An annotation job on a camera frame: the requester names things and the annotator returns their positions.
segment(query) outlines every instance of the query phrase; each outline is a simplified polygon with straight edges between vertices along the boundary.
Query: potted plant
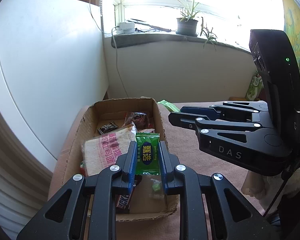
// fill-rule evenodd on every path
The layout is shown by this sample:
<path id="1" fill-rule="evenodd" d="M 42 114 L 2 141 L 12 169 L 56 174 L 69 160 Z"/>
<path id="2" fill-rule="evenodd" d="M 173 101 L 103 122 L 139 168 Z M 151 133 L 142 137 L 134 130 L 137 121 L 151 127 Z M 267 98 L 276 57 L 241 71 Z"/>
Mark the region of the potted plant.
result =
<path id="1" fill-rule="evenodd" d="M 214 46 L 214 49 L 215 49 L 215 51 L 217 51 L 217 49 L 216 49 L 216 46 L 215 46 L 215 43 L 217 44 L 217 40 L 216 40 L 216 38 L 218 38 L 217 37 L 217 35 L 215 35 L 212 31 L 213 31 L 213 27 L 211 28 L 211 31 L 208 29 L 208 27 L 207 27 L 207 24 L 206 24 L 206 26 L 204 26 L 204 24 L 203 24 L 203 17 L 201 17 L 201 19 L 202 19 L 202 22 L 201 22 L 201 32 L 200 32 L 200 36 L 202 35 L 202 33 L 204 33 L 204 35 L 206 36 L 206 38 L 207 38 L 207 40 L 205 41 L 205 43 L 203 44 L 203 48 L 204 48 L 204 46 L 208 43 L 208 42 L 210 42 L 213 46 Z"/>
<path id="2" fill-rule="evenodd" d="M 181 35 L 187 35 L 187 36 L 197 36 L 196 30 L 197 30 L 197 20 L 194 20 L 197 13 L 200 11 L 195 12 L 194 9 L 199 4 L 198 2 L 194 4 L 194 0 L 192 3 L 186 3 L 184 4 L 181 0 L 178 0 L 182 6 L 184 11 L 181 11 L 182 18 L 177 18 L 178 22 L 178 30 L 176 31 L 176 34 Z"/>

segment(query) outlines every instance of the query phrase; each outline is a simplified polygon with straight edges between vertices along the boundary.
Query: white cable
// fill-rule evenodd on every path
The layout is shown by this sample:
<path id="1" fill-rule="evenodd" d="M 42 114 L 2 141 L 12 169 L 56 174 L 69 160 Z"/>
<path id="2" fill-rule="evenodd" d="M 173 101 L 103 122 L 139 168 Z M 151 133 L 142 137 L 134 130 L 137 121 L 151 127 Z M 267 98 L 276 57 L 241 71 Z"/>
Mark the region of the white cable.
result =
<path id="1" fill-rule="evenodd" d="M 117 68 L 117 72 L 118 72 L 119 78 L 120 78 L 120 80 L 121 80 L 121 84 L 122 84 L 122 86 L 123 86 L 123 89 L 124 89 L 124 91 L 126 92 L 127 97 L 129 97 L 129 96 L 128 96 L 128 93 L 127 93 L 127 91 L 126 91 L 126 88 L 124 87 L 124 84 L 123 84 L 123 82 L 122 82 L 122 78 L 121 78 L 121 76 L 120 76 L 120 72 L 119 72 L 119 69 L 118 69 L 118 48 L 117 48 L 117 44 L 115 43 L 115 39 L 114 39 L 114 36 L 113 36 L 113 29 L 114 29 L 114 28 L 117 28 L 117 26 L 116 26 L 116 27 L 113 27 L 113 28 L 111 29 L 111 35 L 112 35 L 112 39 L 113 39 L 113 43 L 114 43 L 114 47 L 115 47 L 115 66 L 116 66 L 116 68 Z"/>
<path id="2" fill-rule="evenodd" d="M 99 26 L 98 26 L 96 20 L 94 19 L 93 15 L 92 15 L 92 12 L 91 12 L 91 0 L 89 0 L 89 9 L 90 9 L 91 17 L 92 17 L 92 19 L 94 20 L 94 22 L 96 23 L 96 26 L 98 27 L 98 29 L 99 29 L 102 33 L 104 33 L 104 34 L 111 34 L 111 33 L 105 33 L 103 30 L 101 30 L 101 29 L 99 28 Z"/>

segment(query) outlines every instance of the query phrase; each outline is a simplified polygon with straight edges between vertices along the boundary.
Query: windowsill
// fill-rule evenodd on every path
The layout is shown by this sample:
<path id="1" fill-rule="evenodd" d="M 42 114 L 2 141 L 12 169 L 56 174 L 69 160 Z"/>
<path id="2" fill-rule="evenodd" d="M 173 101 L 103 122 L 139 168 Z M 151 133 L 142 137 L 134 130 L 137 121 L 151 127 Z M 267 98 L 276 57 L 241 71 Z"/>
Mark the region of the windowsill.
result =
<path id="1" fill-rule="evenodd" d="M 115 34 L 114 39 L 117 45 L 117 48 L 131 47 L 141 44 L 147 44 L 158 41 L 189 41 L 197 43 L 205 43 L 207 39 L 202 37 L 192 37 L 176 34 L 175 32 L 152 32 L 152 33 L 130 33 L 130 34 Z M 218 46 L 228 47 L 232 49 L 237 49 L 242 52 L 251 54 L 251 52 L 243 47 L 234 46 L 222 42 L 215 43 Z M 114 42 L 111 39 L 111 46 L 115 48 Z"/>

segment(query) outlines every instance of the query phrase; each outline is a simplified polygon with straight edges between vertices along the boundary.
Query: green snack packet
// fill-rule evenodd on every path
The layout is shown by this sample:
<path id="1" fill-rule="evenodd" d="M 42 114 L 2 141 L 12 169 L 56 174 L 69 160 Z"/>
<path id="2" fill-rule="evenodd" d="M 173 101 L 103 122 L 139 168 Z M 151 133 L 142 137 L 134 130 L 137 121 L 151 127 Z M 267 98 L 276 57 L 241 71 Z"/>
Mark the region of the green snack packet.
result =
<path id="1" fill-rule="evenodd" d="M 159 134 L 143 132 L 136 133 L 136 140 L 138 145 L 136 175 L 159 175 Z"/>
<path id="2" fill-rule="evenodd" d="M 247 91 L 246 99 L 248 101 L 254 101 L 260 95 L 262 88 L 263 88 L 262 78 L 257 71 L 256 74 L 252 77 L 250 86 Z"/>
<path id="3" fill-rule="evenodd" d="M 166 100 L 158 102 L 158 104 L 164 105 L 170 112 L 180 112 L 180 109 L 177 108 L 173 103 L 170 103 Z"/>

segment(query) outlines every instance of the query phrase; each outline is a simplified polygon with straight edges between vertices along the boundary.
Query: candy wrapper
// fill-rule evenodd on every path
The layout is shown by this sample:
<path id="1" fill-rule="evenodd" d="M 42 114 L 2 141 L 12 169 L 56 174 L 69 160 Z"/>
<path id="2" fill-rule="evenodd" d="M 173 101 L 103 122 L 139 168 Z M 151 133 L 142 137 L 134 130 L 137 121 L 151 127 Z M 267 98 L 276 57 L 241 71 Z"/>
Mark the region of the candy wrapper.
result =
<path id="1" fill-rule="evenodd" d="M 110 123 L 102 126 L 101 128 L 99 128 L 98 132 L 102 135 L 102 134 L 114 131 L 114 130 L 116 130 L 118 128 L 119 127 L 114 122 L 110 122 Z"/>
<path id="2" fill-rule="evenodd" d="M 167 108 L 170 112 L 180 112 L 179 108 L 177 108 L 173 103 L 170 103 L 166 100 L 162 100 L 162 101 L 158 102 L 158 104 L 164 105 L 165 108 Z"/>
<path id="3" fill-rule="evenodd" d="M 261 89 L 263 88 L 262 78 L 258 72 L 252 77 L 250 86 L 247 91 L 246 99 L 248 101 L 255 100 L 261 92 Z"/>
<path id="4" fill-rule="evenodd" d="M 80 163 L 80 173 L 86 177 L 86 165 L 85 165 L 84 161 L 82 161 Z"/>
<path id="5" fill-rule="evenodd" d="M 158 133 L 137 133 L 138 157 L 136 174 L 159 175 Z"/>
<path id="6" fill-rule="evenodd" d="M 153 199 L 164 199 L 164 193 L 162 189 L 162 182 L 157 179 L 150 179 L 152 181 L 152 193 L 149 194 Z"/>
<path id="7" fill-rule="evenodd" d="M 129 112 L 126 113 L 126 118 L 124 120 L 124 125 L 129 123 L 134 123 L 138 130 L 151 128 L 149 117 L 145 113 L 135 113 Z"/>
<path id="8" fill-rule="evenodd" d="M 138 186 L 138 184 L 141 182 L 141 180 L 142 180 L 141 175 L 135 175 L 131 194 L 130 195 L 117 195 L 116 205 L 115 205 L 116 213 L 118 213 L 118 214 L 129 214 L 130 213 L 129 203 L 130 203 L 132 194 L 134 192 L 134 189 L 136 188 L 136 186 Z"/>
<path id="9" fill-rule="evenodd" d="M 146 133 L 155 133 L 155 129 L 152 129 L 152 128 L 150 128 L 150 129 L 144 129 L 144 130 L 141 130 L 141 131 L 138 131 L 138 132 L 146 132 Z"/>

